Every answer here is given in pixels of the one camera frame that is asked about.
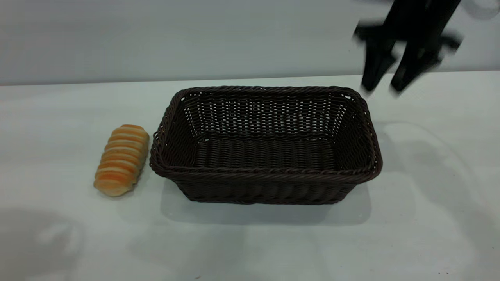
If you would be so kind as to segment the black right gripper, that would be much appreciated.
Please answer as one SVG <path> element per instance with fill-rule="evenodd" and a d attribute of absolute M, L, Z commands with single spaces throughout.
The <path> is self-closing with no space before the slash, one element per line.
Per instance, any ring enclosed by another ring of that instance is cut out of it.
<path fill-rule="evenodd" d="M 429 69 L 441 63 L 441 47 L 457 50 L 462 39 L 444 29 L 459 0 L 395 0 L 383 22 L 359 22 L 355 37 L 366 42 L 361 85 L 375 90 L 396 62 L 395 43 L 408 43 L 391 80 L 395 92 L 403 92 Z"/>

